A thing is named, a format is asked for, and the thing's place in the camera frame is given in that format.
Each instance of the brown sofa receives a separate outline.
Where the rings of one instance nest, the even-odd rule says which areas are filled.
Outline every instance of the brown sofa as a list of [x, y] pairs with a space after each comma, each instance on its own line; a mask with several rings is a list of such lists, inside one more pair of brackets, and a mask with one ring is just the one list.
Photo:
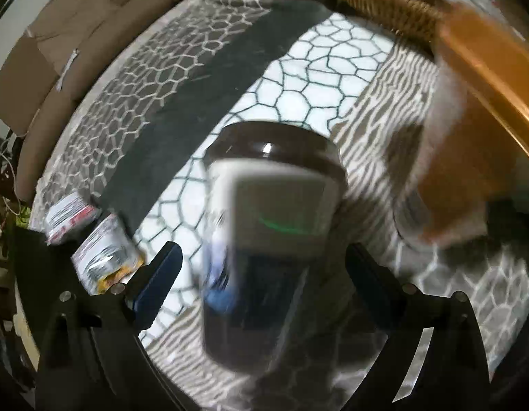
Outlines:
[[[30, 203], [57, 140], [91, 86], [142, 31], [181, 0], [51, 0], [0, 70], [0, 118], [25, 136], [17, 196]], [[57, 81], [72, 51], [76, 59]]]

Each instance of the brown lid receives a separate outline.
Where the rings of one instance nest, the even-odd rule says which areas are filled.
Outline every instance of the brown lid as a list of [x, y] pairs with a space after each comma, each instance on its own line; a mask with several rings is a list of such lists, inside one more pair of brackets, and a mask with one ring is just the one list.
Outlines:
[[529, 47], [460, 6], [440, 26], [436, 49], [529, 156]]
[[206, 168], [219, 159], [252, 158], [297, 165], [336, 180], [344, 192], [346, 170], [337, 146], [326, 137], [276, 122], [240, 122], [224, 127], [203, 157]]

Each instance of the small white packet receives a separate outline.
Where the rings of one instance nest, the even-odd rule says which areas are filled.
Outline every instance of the small white packet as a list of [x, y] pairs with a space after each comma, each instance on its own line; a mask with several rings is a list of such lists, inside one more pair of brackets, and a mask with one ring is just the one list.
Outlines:
[[73, 192], [53, 204], [46, 215], [47, 245], [57, 245], [74, 237], [93, 222], [101, 210], [88, 203], [79, 192]]
[[144, 258], [126, 236], [117, 215], [111, 213], [74, 252], [72, 262], [85, 289], [97, 295], [135, 272]]

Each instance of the metal bolt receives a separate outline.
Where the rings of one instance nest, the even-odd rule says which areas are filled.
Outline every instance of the metal bolt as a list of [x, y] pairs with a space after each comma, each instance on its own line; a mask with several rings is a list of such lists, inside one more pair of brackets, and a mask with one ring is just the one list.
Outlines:
[[126, 288], [126, 285], [123, 283], [116, 283], [110, 288], [110, 293], [113, 295], [120, 295]]
[[59, 295], [59, 299], [63, 303], [70, 300], [71, 298], [72, 298], [72, 294], [68, 290], [65, 290], [63, 293], [61, 293], [61, 295]]
[[458, 301], [460, 301], [461, 303], [464, 303], [464, 302], [468, 301], [468, 297], [466, 296], [466, 294], [465, 294], [464, 292], [460, 292], [460, 291], [458, 291], [458, 292], [456, 292], [456, 293], [454, 294], [454, 297], [455, 297]]
[[407, 295], [414, 295], [417, 293], [417, 287], [414, 284], [404, 284], [402, 289]]

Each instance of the wicker basket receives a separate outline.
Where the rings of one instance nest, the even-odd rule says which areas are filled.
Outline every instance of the wicker basket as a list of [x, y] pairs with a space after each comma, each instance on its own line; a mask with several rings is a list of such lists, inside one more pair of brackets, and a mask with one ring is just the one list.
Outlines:
[[430, 43], [441, 11], [421, 0], [344, 0], [363, 16], [397, 35]]

